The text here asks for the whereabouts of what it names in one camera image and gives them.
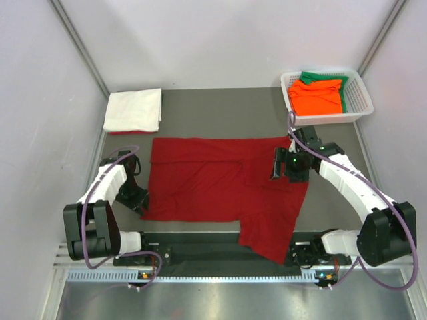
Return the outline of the dark red t shirt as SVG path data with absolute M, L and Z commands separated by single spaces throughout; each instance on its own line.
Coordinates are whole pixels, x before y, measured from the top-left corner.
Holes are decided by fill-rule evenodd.
M 239 221 L 238 243 L 284 263 L 307 183 L 272 180 L 274 151 L 288 137 L 155 138 L 151 149 L 148 221 Z

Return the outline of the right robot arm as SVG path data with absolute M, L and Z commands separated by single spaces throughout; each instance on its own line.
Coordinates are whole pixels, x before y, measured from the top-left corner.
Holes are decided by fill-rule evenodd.
M 331 229 L 312 240 L 311 254 L 321 264 L 335 255 L 360 257 L 377 267 L 416 249 L 416 210 L 379 191 L 357 170 L 336 143 L 323 143 L 312 126 L 290 133 L 289 147 L 274 150 L 271 179 L 306 182 L 310 171 L 328 181 L 358 214 L 360 230 Z

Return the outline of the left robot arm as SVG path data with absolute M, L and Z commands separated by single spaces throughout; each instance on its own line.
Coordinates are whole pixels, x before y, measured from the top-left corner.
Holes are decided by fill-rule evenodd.
M 151 258 L 141 232 L 120 231 L 113 214 L 118 202 L 138 215 L 149 209 L 149 191 L 137 184 L 141 163 L 135 151 L 103 159 L 95 180 L 76 203 L 63 209 L 67 250 L 74 261 L 128 254 L 137 264 Z

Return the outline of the folded red t shirt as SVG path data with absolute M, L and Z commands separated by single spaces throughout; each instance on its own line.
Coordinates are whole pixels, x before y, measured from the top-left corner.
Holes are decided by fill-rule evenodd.
M 155 131 L 114 131 L 110 132 L 110 135 L 151 135 L 156 133 Z

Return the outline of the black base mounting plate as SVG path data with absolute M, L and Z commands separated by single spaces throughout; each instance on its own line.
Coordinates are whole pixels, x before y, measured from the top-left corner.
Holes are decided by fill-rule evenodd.
M 297 275 L 301 267 L 337 270 L 350 265 L 345 255 L 315 258 L 314 232 L 293 233 L 283 263 L 275 263 L 238 244 L 239 233 L 146 233 L 144 248 L 162 256 L 161 276 Z

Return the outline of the orange t shirt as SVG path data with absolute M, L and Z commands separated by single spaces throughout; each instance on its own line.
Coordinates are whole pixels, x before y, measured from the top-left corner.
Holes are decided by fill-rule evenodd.
M 293 112 L 300 117 L 341 114 L 340 87 L 339 79 L 312 82 L 310 85 L 296 80 L 288 89 Z

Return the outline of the white plastic basket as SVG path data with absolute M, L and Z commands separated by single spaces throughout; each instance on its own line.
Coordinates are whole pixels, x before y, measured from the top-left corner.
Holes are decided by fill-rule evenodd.
M 374 112 L 361 76 L 352 69 L 287 72 L 280 82 L 296 126 L 351 123 Z

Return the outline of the green t shirt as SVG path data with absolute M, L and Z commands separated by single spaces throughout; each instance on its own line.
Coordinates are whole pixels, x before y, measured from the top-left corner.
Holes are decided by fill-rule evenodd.
M 305 85 L 310 85 L 312 82 L 318 81 L 329 81 L 329 80 L 337 80 L 341 81 L 341 87 L 339 89 L 339 95 L 341 99 L 342 112 L 347 112 L 347 106 L 344 99 L 344 87 L 348 81 L 348 77 L 345 75 L 325 75 L 319 73 L 312 73 L 308 71 L 302 71 L 299 80 Z

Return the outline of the folded white t shirt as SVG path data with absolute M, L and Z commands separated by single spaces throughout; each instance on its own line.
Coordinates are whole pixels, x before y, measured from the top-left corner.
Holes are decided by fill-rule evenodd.
M 159 131 L 162 90 L 145 89 L 111 93 L 107 103 L 103 130 Z

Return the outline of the aluminium frame rail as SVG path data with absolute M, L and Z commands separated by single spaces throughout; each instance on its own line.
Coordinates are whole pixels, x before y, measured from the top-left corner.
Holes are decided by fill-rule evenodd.
M 96 265 L 96 264 L 101 263 L 103 261 L 103 259 L 106 259 L 106 258 L 92 259 L 92 260 L 90 260 L 90 263 L 92 265 Z M 352 260 L 350 262 L 350 264 L 352 264 L 356 258 L 351 257 L 350 259 Z M 108 259 L 106 262 L 102 263 L 101 266 L 99 266 L 99 268 L 102 268 L 102 267 L 112 268 L 113 262 L 115 260 L 117 260 L 115 257 Z M 413 257 L 411 255 L 398 258 L 396 260 L 390 261 L 390 262 L 385 263 L 383 265 L 379 265 L 377 267 L 369 266 L 367 264 L 367 262 L 365 262 L 363 259 L 361 259 L 361 261 L 363 262 L 363 264 L 366 266 L 367 269 L 379 269 L 379 268 L 383 268 L 383 269 L 392 268 L 393 269 L 393 268 L 399 268 L 399 267 L 413 267 Z M 86 265 L 86 262 L 84 259 L 74 261 L 70 258 L 68 250 L 66 248 L 66 244 L 64 244 L 64 243 L 60 244 L 60 246 L 58 248 L 56 258 L 55 258 L 55 262 L 54 262 L 54 266 L 65 267 L 65 268 L 74 267 L 74 268 L 86 268 L 87 269 L 87 265 Z

